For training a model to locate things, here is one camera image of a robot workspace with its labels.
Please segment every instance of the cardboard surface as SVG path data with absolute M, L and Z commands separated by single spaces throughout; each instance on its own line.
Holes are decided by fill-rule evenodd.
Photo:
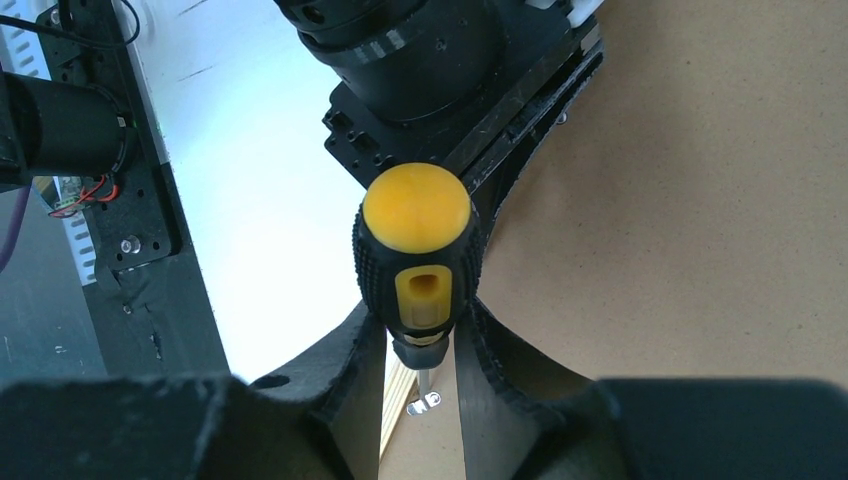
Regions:
M 848 3 L 609 0 L 602 71 L 508 200 L 481 297 L 592 377 L 848 387 Z M 464 478 L 452 362 L 381 478 Z

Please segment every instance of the screwdriver handle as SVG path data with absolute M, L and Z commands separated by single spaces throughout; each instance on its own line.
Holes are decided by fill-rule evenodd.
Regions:
M 394 336 L 395 349 L 407 350 L 398 352 L 401 360 L 437 342 L 446 350 L 482 268 L 479 220 L 462 182 L 427 163 L 387 170 L 365 194 L 353 247 L 362 298 Z

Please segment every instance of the yellow plastic insert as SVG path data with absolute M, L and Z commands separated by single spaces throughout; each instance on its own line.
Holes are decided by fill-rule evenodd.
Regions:
M 471 219 L 471 197 L 449 171 L 406 163 L 377 177 L 362 205 L 374 238 L 401 253 L 430 253 L 450 245 Z
M 444 265 L 407 268 L 395 277 L 400 321 L 408 328 L 427 330 L 450 317 L 453 274 Z

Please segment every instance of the white plastic part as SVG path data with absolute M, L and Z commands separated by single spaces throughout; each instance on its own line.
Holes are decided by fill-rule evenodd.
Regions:
M 22 18 L 34 21 L 35 17 L 42 11 L 48 9 L 55 2 L 49 0 L 0 0 L 0 13 L 10 17 Z M 46 80 L 50 79 L 47 73 L 47 62 L 41 52 L 38 35 L 21 30 L 19 28 L 0 28 L 0 48 L 6 50 L 6 56 L 11 60 L 10 65 L 3 65 L 3 69 Z M 62 220 L 65 227 L 65 235 L 71 247 L 71 255 L 74 265 L 80 277 L 80 283 L 85 286 L 94 282 L 94 245 L 91 242 L 91 234 L 82 214 L 76 214 L 71 218 Z
M 595 13 L 604 0 L 571 0 L 573 10 L 568 14 L 572 28 L 577 28 Z

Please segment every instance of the black cable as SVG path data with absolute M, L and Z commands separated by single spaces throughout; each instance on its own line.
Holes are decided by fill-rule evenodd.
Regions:
M 60 30 L 58 28 L 39 25 L 37 23 L 29 22 L 27 20 L 21 20 L 20 18 L 10 17 L 8 15 L 0 15 L 0 25 L 8 25 L 10 27 L 20 28 L 21 30 L 35 32 L 42 35 L 52 35 L 57 38 L 70 40 L 84 47 L 93 48 L 95 50 L 115 50 L 128 46 L 129 44 L 134 42 L 135 39 L 138 38 L 139 34 L 141 34 L 141 19 L 138 18 L 138 12 L 136 12 L 135 8 L 130 5 L 129 0 L 120 1 L 122 4 L 124 4 L 125 7 L 127 7 L 127 10 L 130 11 L 130 14 L 133 16 L 133 20 L 135 21 L 135 30 L 133 31 L 133 34 L 130 36 L 130 38 L 124 40 L 121 43 L 90 40 L 84 37 L 80 37 L 79 35 Z

